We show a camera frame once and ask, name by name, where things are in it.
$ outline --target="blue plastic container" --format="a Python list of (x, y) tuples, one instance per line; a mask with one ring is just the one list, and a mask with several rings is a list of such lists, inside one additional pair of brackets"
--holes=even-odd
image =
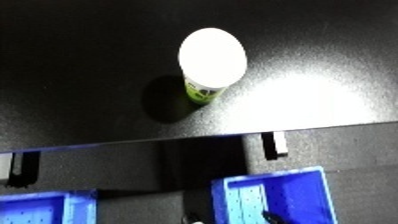
[(1, 224), (95, 224), (95, 191), (0, 197)]
[(289, 224), (335, 224), (322, 167), (213, 181), (217, 224), (264, 224), (262, 211)]

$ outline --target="white lid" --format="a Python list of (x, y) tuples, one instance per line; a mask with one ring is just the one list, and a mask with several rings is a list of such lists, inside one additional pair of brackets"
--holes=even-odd
[(231, 34), (205, 28), (189, 35), (178, 55), (184, 74), (200, 85), (222, 88), (242, 78), (247, 68), (245, 50)]

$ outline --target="cup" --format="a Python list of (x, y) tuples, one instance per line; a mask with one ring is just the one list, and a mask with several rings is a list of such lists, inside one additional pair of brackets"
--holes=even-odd
[(246, 72), (243, 46), (231, 34), (217, 28), (205, 28), (190, 34), (178, 54), (189, 98), (208, 104)]

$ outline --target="black floor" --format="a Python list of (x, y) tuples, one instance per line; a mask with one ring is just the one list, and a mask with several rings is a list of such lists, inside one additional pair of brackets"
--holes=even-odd
[(100, 224), (178, 224), (187, 212), (211, 224), (211, 180), (322, 165), (340, 223), (397, 223), (397, 133), (398, 124), (287, 132), (289, 156), (276, 161), (250, 136), (49, 151), (35, 184), (0, 194), (95, 188)]

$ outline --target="black surface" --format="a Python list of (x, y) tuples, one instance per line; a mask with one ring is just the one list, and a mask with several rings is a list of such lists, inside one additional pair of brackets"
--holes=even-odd
[[(0, 7), (2, 152), (398, 120), (397, 1), (4, 0)], [(194, 108), (177, 87), (177, 53), (203, 27), (234, 34), (249, 68), (216, 102)], [(173, 78), (156, 92), (166, 77)]]
[(290, 131), (285, 134), (289, 155), (275, 161), (267, 161), (261, 141), (248, 136), (248, 170), (258, 174), (321, 165), (339, 223), (396, 223), (397, 133), (396, 123)]
[[(288, 157), (266, 161), (252, 141), (247, 166), (264, 173), (322, 165), (339, 223), (395, 223), (397, 130), (383, 124), (293, 131)], [(240, 146), (237, 138), (212, 138), (42, 152), (38, 181), (26, 189), (0, 187), (0, 194), (98, 188), (98, 223), (176, 224), (195, 212), (212, 224), (208, 180), (245, 174)]]
[(247, 174), (239, 137), (45, 151), (39, 170), (36, 183), (0, 195), (98, 189), (104, 224), (177, 224), (191, 212), (213, 223), (211, 180)]

